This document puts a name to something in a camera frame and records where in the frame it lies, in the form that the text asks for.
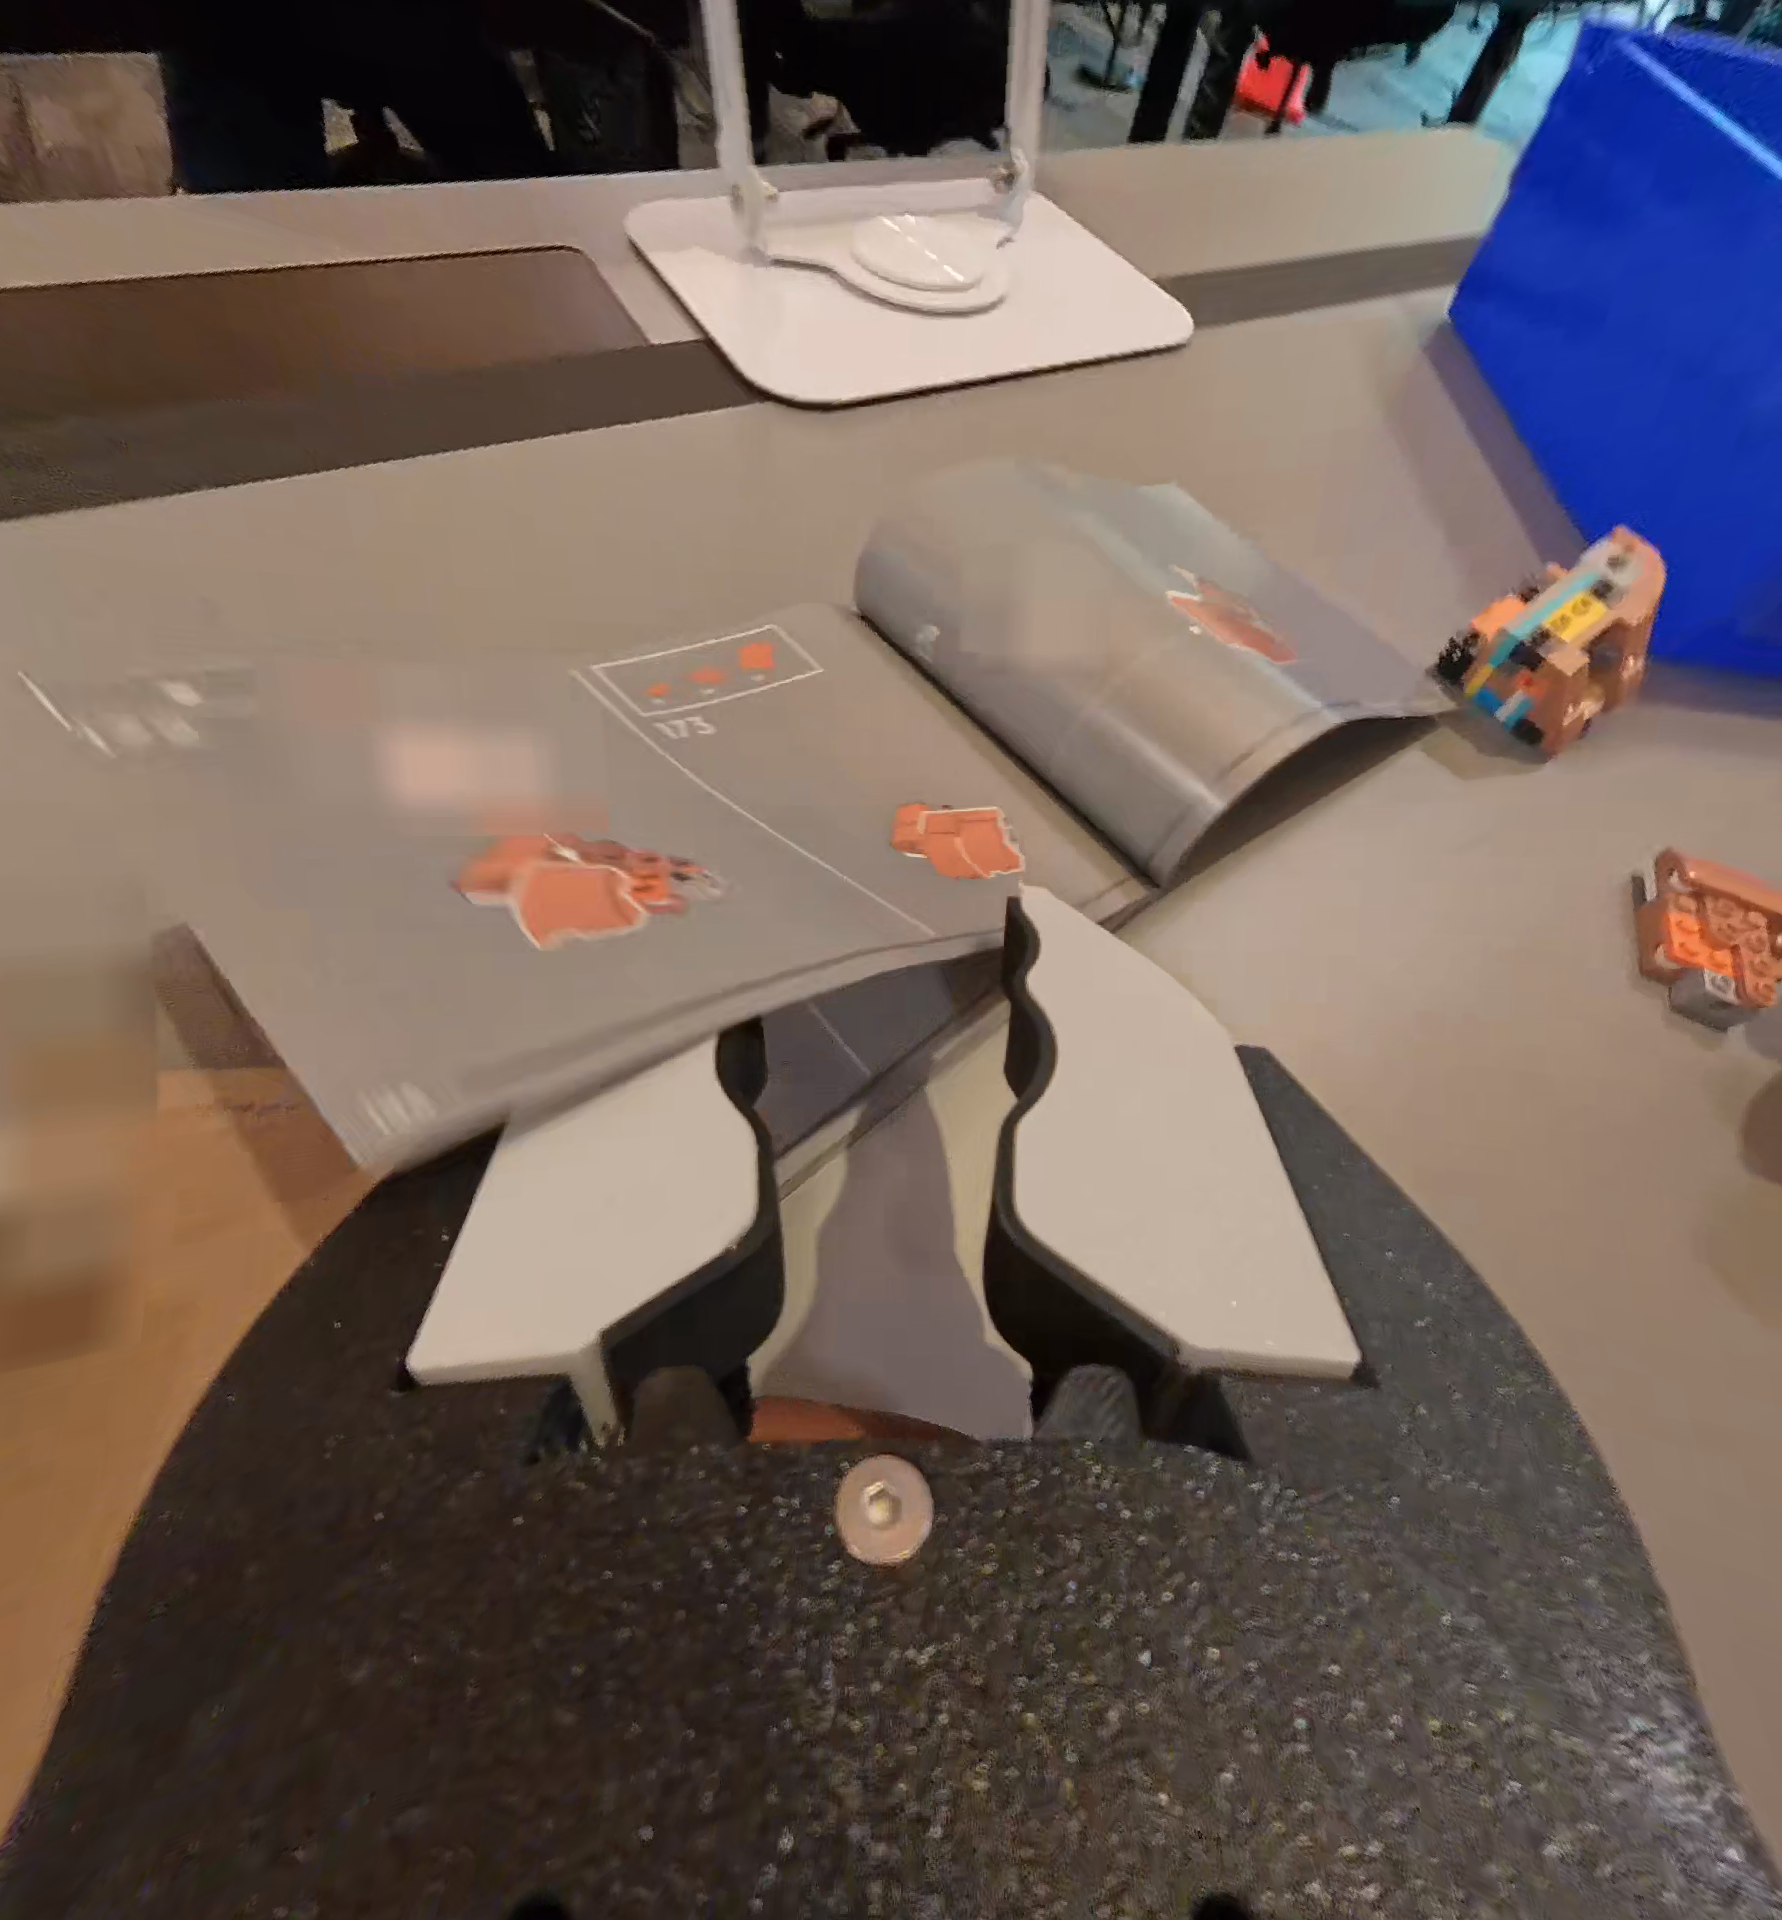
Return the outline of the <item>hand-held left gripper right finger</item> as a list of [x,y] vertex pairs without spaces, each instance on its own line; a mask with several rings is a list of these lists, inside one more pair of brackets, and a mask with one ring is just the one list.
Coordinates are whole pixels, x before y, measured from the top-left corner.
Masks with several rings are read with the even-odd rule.
[[1349,1379],[1362,1348],[1229,1029],[1055,898],[1006,907],[983,1295],[1037,1379]]

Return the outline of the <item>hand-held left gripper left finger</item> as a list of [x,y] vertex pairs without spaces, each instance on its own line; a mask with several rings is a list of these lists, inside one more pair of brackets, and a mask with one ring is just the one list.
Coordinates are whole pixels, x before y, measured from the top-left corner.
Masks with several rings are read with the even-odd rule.
[[514,1122],[405,1356],[420,1385],[550,1379],[623,1426],[672,1367],[723,1384],[783,1312],[768,1058],[746,1021],[592,1101]]

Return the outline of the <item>grey instruction booklet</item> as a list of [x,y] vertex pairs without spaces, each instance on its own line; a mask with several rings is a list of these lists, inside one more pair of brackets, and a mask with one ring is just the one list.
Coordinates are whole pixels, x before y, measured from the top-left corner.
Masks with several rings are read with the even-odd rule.
[[617,652],[30,679],[351,1160],[418,1163],[742,1021],[1109,917],[1352,724],[1449,707],[1180,487],[948,468],[842,604]]

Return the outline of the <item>small orange brown brick assembly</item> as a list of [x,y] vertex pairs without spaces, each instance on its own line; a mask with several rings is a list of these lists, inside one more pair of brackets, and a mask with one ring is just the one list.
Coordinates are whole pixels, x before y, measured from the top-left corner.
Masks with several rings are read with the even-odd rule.
[[1638,972],[1678,1017],[1729,1033],[1782,992],[1782,891],[1679,847],[1633,877]]

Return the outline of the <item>blue plastic bin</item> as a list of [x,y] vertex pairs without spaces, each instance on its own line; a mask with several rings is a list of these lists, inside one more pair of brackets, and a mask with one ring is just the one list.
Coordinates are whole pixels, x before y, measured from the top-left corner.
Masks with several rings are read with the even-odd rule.
[[1582,27],[1449,326],[1657,650],[1782,679],[1782,48]]

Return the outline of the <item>grey desk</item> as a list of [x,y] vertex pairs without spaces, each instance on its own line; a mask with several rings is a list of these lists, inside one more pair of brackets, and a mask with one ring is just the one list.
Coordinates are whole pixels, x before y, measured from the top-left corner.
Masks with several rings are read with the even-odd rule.
[[[1432,289],[1347,273],[1478,231],[1508,152],[1381,131],[1047,155],[1043,190],[1216,314],[1142,363],[813,414],[758,403],[519,443],[379,493],[431,532],[600,514],[582,590],[627,637],[731,590],[835,591],[877,488],[951,442],[1191,478],[1328,593],[1433,648],[1563,536]],[[1782,1867],[1782,992],[1719,1033],[1637,967],[1666,845],[1782,891],[1782,686],[1657,668],[1546,769],[1481,733],[1362,728],[1287,767],[1134,933],[1274,1047],[1504,1299],[1646,1542],[1719,1744]],[[367,1189],[212,989],[168,1043],[135,1279],[91,1348],[0,1373],[0,1835],[147,1482],[256,1309]]]

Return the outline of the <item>colourful brick model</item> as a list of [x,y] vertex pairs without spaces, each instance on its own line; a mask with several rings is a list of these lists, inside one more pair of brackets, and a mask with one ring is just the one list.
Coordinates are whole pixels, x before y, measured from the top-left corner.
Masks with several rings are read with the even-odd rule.
[[1666,583],[1657,545],[1621,525],[1478,611],[1433,677],[1519,747],[1559,756],[1644,684]]

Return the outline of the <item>white metal stand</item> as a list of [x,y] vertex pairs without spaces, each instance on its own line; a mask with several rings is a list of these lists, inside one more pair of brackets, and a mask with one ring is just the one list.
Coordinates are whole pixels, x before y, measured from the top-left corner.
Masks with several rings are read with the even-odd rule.
[[920,396],[1184,349],[1189,307],[1037,186],[1047,4],[1013,4],[1001,152],[983,176],[780,190],[757,152],[731,1],[703,4],[714,196],[625,230],[688,321],[765,396]]

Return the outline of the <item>small red object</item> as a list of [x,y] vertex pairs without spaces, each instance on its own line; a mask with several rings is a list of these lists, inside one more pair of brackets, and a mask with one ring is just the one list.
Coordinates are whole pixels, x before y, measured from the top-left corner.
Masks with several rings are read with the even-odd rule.
[[1256,34],[1240,61],[1234,109],[1262,119],[1267,131],[1302,125],[1314,78],[1313,63],[1293,61],[1270,36]]

